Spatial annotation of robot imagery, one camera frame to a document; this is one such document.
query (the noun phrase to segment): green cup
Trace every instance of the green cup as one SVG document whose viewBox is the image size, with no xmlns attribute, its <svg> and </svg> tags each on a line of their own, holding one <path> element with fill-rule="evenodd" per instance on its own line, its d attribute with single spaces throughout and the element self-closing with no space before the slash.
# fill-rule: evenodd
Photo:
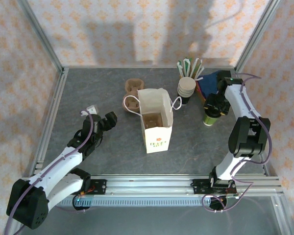
<svg viewBox="0 0 294 235">
<path fill-rule="evenodd" d="M 218 118 L 221 117 L 221 114 L 219 111 L 217 110 L 211 110 L 211 109 L 205 109 L 205 115 L 204 115 L 204 119 L 203 119 L 203 123 L 206 126 L 212 126 L 217 120 Z"/>
</svg>

